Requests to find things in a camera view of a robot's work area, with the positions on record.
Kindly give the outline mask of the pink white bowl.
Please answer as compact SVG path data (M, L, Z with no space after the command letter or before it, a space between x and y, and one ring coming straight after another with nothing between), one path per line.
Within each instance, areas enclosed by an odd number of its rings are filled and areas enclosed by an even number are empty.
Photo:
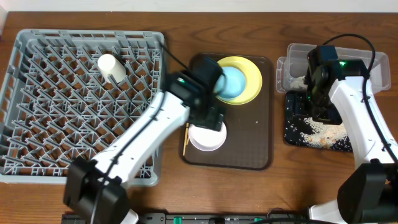
M188 128L188 137L195 148L205 152L215 151L226 141L226 125L222 123L221 129L214 131L191 124Z

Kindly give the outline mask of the wooden chopstick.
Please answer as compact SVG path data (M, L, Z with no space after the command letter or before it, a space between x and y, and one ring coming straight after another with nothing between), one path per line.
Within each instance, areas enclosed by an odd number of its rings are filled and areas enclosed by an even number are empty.
M186 146L187 146L187 144L189 143L189 137L188 137L189 125L190 125L190 124L187 123L186 126L185 126L182 156L185 155Z

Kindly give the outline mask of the light blue bowl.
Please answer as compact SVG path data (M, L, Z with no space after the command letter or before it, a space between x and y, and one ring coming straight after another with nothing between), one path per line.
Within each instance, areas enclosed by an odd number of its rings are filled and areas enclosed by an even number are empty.
M237 98L246 87L246 77L243 72L234 67L223 67L215 85L216 96L222 100Z

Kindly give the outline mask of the yellow round plate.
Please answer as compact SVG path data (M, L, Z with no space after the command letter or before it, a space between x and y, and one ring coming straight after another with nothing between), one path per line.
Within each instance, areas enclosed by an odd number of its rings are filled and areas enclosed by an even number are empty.
M218 60L218 64L223 67L234 67L243 72L246 77L246 87L244 91L233 100L221 100L224 103L231 105L243 105L249 103L259 94L262 87L262 75L251 60L240 56L229 56Z

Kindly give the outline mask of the white plastic cup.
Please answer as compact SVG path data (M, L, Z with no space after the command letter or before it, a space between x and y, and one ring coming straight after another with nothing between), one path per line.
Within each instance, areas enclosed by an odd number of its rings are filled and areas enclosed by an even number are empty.
M111 54L104 54L98 59L98 68L106 82L110 83L110 76L116 83L120 83L126 77L126 69L122 63Z

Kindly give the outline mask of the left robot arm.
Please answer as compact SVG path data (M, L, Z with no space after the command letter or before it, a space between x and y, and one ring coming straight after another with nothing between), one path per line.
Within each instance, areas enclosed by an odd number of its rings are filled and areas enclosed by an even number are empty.
M171 73L145 112L107 149L68 168L63 202L88 223L137 223L127 190L149 156L179 127L192 123L219 131L224 111L215 86L223 69L199 54L189 67Z

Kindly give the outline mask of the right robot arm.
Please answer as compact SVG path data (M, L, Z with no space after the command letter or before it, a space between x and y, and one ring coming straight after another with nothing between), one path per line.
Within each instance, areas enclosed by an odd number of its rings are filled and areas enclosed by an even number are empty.
M331 202L314 205L312 220L329 223L397 221L397 141L373 95L372 66L340 59L332 45L308 53L307 97L322 109L335 109L348 133L355 170Z

